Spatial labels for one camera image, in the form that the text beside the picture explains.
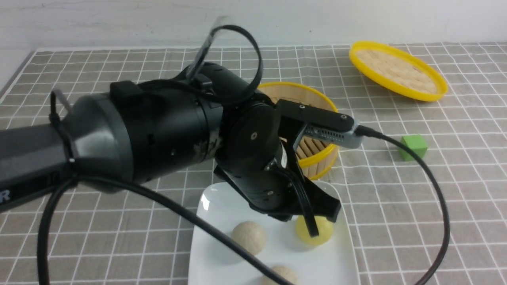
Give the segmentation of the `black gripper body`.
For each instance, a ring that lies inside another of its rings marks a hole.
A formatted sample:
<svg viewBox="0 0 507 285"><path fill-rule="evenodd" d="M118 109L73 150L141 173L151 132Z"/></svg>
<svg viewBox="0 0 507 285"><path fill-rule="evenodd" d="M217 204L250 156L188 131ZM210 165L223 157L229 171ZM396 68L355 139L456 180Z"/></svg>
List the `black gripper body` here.
<svg viewBox="0 0 507 285"><path fill-rule="evenodd" d="M246 199L254 211L284 222L293 215L303 215L296 192L298 186L309 199L312 215L331 222L337 220L340 200L302 174L295 153L286 142L279 141L273 152L259 148L250 156L240 158L221 151L215 159L214 173Z"/></svg>

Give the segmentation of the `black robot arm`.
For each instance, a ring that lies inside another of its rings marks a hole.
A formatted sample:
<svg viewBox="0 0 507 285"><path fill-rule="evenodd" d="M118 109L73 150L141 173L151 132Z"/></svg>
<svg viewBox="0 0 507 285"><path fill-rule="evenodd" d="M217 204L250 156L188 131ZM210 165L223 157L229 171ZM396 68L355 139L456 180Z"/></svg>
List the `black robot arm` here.
<svg viewBox="0 0 507 285"><path fill-rule="evenodd" d="M111 83L60 119L1 131L1 212L54 192L75 177L103 192L143 184L208 160L248 205L280 221L335 222L341 202L303 175L295 153L307 127L330 129L335 111L280 100L215 63L189 81ZM107 180L120 180L110 186Z"/></svg>

